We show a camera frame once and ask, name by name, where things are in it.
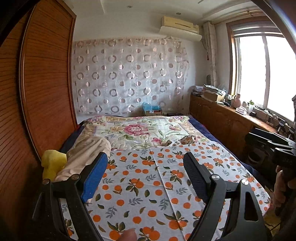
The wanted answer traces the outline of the person's right hand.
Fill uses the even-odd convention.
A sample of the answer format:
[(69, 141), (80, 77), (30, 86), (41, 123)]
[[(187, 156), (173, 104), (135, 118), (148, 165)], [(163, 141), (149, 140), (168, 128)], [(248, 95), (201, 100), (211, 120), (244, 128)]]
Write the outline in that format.
[(285, 203), (287, 189), (295, 189), (295, 178), (285, 183), (283, 168), (276, 166), (276, 182), (273, 192), (273, 204), (275, 207), (281, 207)]

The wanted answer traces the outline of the person's left hand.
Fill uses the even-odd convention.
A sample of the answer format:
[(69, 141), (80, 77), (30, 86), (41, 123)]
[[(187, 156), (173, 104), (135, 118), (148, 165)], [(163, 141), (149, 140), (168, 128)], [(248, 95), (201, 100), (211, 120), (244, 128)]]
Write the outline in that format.
[(137, 234), (134, 228), (124, 231), (117, 241), (137, 241)]

